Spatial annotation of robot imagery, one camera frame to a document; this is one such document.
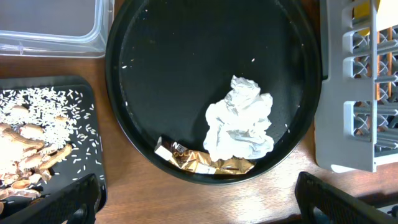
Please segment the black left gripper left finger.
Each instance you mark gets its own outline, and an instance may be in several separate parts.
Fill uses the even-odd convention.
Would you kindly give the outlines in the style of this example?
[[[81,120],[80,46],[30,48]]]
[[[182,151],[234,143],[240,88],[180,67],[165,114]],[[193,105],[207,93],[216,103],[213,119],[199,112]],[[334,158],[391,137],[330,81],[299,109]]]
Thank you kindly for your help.
[[[1,220],[1,223],[93,224],[100,201],[101,190],[98,179],[95,174],[88,174],[45,199]]]

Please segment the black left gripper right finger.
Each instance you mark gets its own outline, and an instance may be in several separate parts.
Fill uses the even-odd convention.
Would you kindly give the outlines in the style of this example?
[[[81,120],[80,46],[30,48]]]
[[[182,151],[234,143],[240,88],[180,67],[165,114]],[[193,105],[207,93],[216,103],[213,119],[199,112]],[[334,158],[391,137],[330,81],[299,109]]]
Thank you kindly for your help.
[[[304,223],[397,223],[384,213],[308,173],[300,172],[295,198]]]

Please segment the grey dishwasher rack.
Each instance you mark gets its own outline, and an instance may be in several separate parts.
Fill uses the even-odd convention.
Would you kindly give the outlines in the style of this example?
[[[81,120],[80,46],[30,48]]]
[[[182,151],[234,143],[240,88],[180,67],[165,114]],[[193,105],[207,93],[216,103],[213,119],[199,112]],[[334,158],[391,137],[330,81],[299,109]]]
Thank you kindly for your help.
[[[353,25],[353,8],[362,2],[320,2],[316,162],[337,173],[375,172],[397,161],[397,2],[381,1],[377,12],[370,1],[368,19]],[[359,35],[368,26],[369,35]]]

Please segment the black rectangular tray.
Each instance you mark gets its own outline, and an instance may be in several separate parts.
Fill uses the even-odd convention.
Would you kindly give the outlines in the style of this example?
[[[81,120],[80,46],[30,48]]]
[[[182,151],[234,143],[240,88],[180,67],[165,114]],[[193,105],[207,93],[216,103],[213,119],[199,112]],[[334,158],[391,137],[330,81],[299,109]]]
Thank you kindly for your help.
[[[72,154],[62,162],[55,164],[50,172],[53,175],[48,182],[40,180],[29,187],[38,190],[45,197],[58,192],[68,184],[87,174],[95,174],[100,186],[98,209],[107,201],[107,188],[103,161],[101,136],[98,134],[97,114],[94,108],[94,94],[90,84],[79,76],[53,76],[36,78],[9,78],[1,80],[1,90],[26,90],[28,88],[51,88],[65,91],[73,98],[68,106],[76,111],[77,130],[70,135]]]

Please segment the peanut shells and rice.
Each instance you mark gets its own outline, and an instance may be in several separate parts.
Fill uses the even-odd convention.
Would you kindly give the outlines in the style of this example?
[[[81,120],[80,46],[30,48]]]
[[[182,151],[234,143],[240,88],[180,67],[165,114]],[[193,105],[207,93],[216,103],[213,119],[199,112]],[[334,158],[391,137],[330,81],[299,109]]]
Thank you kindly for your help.
[[[53,87],[1,90],[2,204],[43,197],[29,186],[48,182],[50,169],[72,154],[77,117],[69,98]]]

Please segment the crumpled white paper napkin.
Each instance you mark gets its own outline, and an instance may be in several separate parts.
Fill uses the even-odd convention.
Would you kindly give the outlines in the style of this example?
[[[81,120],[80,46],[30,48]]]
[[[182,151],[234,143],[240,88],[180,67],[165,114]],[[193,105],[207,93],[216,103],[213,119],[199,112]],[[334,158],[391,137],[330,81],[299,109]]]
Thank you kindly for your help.
[[[262,158],[275,144],[266,133],[272,124],[268,116],[273,97],[261,93],[255,81],[243,77],[233,76],[230,86],[227,95],[206,110],[209,130],[203,147],[212,161]]]

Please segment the gold coffee sachet wrapper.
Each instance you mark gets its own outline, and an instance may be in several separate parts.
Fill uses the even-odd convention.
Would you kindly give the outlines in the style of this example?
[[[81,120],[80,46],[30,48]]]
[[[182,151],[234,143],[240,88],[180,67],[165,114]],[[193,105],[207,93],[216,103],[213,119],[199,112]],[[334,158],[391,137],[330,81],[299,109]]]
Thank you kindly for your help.
[[[164,136],[158,138],[154,152],[179,169],[196,174],[243,175],[254,167],[252,162],[236,157],[212,161],[208,153],[188,149]]]

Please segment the round black tray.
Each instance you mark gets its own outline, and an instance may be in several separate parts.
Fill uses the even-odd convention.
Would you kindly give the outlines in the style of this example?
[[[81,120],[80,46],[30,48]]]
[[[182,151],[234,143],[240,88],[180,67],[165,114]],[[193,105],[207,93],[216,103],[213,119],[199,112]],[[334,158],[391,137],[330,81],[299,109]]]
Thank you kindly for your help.
[[[317,38],[300,1],[125,1],[105,58],[109,100],[125,135],[153,165],[196,184],[244,182],[280,164],[313,122],[322,86]],[[267,133],[274,150],[243,175],[194,174],[158,156],[161,136],[203,150],[205,111],[235,76],[273,97]]]

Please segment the clear plastic bin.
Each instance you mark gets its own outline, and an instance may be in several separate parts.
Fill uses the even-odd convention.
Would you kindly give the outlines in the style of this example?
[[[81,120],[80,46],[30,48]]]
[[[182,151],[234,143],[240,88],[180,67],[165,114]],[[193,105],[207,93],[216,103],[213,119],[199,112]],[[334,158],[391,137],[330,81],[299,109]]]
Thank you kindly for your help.
[[[1,0],[1,55],[102,58],[114,0]]]

